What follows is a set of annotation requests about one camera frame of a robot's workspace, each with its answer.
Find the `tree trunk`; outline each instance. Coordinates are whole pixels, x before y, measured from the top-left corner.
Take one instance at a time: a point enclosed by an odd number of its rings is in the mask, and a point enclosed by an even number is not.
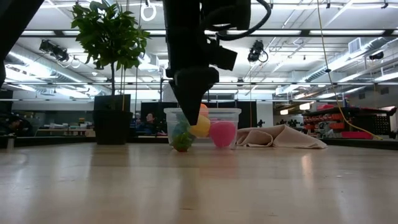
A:
[[[111,70],[112,70],[112,96],[114,96],[114,62],[111,63]]]

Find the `yellow ball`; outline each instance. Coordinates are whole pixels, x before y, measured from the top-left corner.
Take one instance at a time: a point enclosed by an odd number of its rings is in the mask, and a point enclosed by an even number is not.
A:
[[[191,126],[189,133],[198,138],[205,138],[209,135],[210,120],[203,115],[199,115],[197,125]]]

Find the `orange ball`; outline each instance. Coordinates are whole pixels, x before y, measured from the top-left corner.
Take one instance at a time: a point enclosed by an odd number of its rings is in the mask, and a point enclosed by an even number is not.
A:
[[[199,114],[202,115],[202,116],[205,116],[205,117],[209,116],[209,111],[207,109],[207,106],[204,105],[203,103],[200,104]]]

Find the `black planter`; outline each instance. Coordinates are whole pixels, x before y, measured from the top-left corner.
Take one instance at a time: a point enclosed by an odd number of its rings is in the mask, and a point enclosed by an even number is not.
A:
[[[100,145],[123,145],[129,136],[132,113],[98,110],[93,112],[95,136]]]

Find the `pink ball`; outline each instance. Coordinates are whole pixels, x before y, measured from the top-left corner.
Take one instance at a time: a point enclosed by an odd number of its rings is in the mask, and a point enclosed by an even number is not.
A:
[[[220,121],[211,124],[209,135],[217,147],[229,146],[234,141],[236,126],[233,122]]]

